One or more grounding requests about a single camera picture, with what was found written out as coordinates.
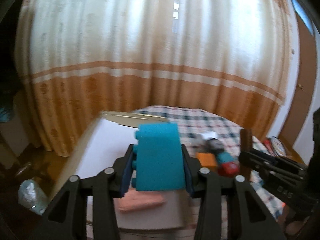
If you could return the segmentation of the orange cube block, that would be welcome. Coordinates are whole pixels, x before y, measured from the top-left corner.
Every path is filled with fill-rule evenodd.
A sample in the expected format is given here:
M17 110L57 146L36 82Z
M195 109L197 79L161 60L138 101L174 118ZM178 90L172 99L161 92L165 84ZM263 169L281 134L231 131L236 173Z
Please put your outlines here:
M202 167L206 167L213 172L217 172L218 164L215 155L211 153L196 153L196 157Z

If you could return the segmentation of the copper rectangular tin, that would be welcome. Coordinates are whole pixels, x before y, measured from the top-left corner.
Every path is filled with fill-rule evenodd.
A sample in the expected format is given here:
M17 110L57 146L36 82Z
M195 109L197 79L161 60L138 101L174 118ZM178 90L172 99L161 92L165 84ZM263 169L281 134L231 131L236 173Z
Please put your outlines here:
M129 189L123 198L117 199L117 209L122 213L151 209L163 205L166 198L157 191Z

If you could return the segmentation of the white pill bottle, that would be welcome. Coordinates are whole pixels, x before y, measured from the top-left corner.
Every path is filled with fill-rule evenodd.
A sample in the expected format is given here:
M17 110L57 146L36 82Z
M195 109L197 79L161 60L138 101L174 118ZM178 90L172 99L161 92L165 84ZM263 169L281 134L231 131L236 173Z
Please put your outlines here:
M212 140L212 139L218 139L219 138L219 135L216 132L213 132L213 131L203 132L203 133L200 134L200 136L204 141Z

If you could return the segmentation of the brown wooden door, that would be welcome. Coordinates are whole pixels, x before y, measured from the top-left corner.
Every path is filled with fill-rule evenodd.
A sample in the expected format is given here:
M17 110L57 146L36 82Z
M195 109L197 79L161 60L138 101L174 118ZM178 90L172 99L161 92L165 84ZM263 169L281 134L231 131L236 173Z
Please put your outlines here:
M309 112L317 68L316 40L311 33L313 29L309 29L297 13L295 15L299 37L298 76L291 107L279 135L290 150L293 149Z

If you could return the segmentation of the plaid tablecloth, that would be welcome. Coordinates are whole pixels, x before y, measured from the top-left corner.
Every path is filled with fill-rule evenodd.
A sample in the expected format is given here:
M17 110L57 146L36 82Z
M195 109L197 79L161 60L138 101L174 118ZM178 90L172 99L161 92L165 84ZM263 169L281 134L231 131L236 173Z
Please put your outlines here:
M219 140L227 152L237 158L240 153L240 129L236 123L226 118L209 113L202 109L178 108L168 106L149 106L135 110L136 114L153 114L164 117L168 122L178 124L180 141L187 147L189 154L194 157L201 149L199 136L202 132L213 131L219 135ZM122 239L193 239L200 200L188 197L189 210L186 214L186 225L182 228L145 231L122 230Z

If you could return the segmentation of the large teal toy brick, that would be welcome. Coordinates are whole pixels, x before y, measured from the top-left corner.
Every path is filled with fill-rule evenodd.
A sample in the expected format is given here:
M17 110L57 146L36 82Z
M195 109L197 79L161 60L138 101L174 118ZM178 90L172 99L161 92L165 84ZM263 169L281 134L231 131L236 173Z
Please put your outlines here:
M143 124L135 132L137 191L185 189L183 154L178 125L161 122Z

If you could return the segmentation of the brown wooden comb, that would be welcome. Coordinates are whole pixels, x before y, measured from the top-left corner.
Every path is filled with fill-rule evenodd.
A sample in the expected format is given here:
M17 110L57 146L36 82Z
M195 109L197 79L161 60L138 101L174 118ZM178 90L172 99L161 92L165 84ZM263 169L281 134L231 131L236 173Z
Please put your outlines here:
M253 148L252 131L250 129L240 130L240 155L239 168L240 174L244 176L247 181L250 181L252 169L246 164L247 153Z

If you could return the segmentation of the grey patterned cloth pouch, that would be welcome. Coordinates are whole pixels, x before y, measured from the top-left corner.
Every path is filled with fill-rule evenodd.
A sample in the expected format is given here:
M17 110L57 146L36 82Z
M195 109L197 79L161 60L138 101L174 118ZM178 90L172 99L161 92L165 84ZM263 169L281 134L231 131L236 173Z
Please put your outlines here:
M225 146L219 139L209 138L209 139L200 139L199 145L201 146L201 151L203 153L210 153L217 155L223 152L226 152Z

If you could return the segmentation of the small teal toy brick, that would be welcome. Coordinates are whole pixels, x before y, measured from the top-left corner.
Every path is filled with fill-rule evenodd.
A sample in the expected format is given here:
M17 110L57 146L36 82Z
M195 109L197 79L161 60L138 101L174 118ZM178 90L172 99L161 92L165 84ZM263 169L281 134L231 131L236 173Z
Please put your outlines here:
M216 161L219 165L226 163L233 163L235 159L228 152L221 152L215 155Z

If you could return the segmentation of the cream and orange curtain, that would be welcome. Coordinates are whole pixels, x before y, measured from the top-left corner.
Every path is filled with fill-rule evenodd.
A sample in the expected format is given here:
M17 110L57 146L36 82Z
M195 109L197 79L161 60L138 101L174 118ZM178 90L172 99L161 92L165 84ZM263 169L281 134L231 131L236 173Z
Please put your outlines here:
M15 63L48 151L101 111L199 108L270 130L292 64L290 0L23 0Z

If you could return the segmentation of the gold metal tin tray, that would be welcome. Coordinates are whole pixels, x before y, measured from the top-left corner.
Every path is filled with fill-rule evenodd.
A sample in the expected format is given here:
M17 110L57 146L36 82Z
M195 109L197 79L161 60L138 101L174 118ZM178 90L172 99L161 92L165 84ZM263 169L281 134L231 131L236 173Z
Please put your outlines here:
M101 112L82 134L68 157L50 196L54 197L74 174L84 179L111 167L117 158L125 155L129 145L136 144L135 130L139 125L165 121L166 118L153 114ZM184 227L189 210L186 192L164 191L162 196L165 203L158 207L128 213L117 210L118 228L161 231Z

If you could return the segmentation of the red ice-cream toy brick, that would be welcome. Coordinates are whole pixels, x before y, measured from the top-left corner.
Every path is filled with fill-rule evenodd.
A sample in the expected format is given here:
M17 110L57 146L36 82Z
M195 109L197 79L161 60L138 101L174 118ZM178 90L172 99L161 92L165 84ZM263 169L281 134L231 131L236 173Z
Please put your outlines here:
M233 161L221 163L218 167L217 172L220 176L234 178L239 174L239 166Z

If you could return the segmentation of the white paper tray liner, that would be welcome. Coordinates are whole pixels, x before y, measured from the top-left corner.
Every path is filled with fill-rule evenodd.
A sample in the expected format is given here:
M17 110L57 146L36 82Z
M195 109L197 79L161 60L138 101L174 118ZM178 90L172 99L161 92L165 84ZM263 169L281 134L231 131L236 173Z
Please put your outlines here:
M132 176L132 154L127 154L131 144L136 144L135 128L99 119L81 138L75 154L80 162L75 174L85 179L96 176L106 168L114 169L116 192L129 188ZM166 202L151 209L115 213L118 228L124 230L169 230L184 226L184 196L180 191L164 191Z

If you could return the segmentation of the plastic bottle on floor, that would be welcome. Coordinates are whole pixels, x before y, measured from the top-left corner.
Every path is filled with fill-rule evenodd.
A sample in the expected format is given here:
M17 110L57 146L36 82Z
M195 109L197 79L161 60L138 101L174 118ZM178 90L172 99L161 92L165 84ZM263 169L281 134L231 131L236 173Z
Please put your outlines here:
M18 203L37 215L43 215L49 201L38 183L28 179L18 189Z

